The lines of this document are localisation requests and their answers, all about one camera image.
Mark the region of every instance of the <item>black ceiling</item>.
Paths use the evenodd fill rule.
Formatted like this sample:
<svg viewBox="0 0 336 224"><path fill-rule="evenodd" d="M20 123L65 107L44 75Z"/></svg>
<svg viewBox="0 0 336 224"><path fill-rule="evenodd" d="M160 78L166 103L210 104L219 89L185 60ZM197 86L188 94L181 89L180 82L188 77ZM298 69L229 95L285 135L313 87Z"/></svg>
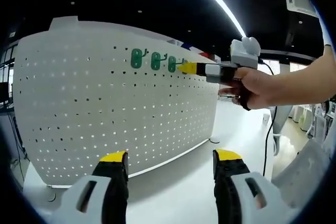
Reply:
<svg viewBox="0 0 336 224"><path fill-rule="evenodd" d="M262 49L291 51L318 57L322 54L321 29L316 18L289 12L285 0L224 0L247 36ZM232 39L240 38L230 19L214 0L6 0L7 23L15 40L48 30L53 17L77 15L130 25L187 42L225 59ZM0 38L6 40L2 29ZM286 44L288 35L290 43Z"/></svg>

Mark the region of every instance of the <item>white pegboard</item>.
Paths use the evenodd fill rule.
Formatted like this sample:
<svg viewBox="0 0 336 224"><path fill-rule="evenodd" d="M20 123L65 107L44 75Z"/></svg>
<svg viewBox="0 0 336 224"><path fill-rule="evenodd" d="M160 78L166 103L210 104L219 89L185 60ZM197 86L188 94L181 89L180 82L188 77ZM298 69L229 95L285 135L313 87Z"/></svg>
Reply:
<svg viewBox="0 0 336 224"><path fill-rule="evenodd" d="M149 51L131 67L134 48ZM181 154L212 133L218 85L151 69L151 55L210 60L113 29L50 30L21 39L14 105L31 162L46 184L72 185L106 153L129 151L129 173Z"/></svg>

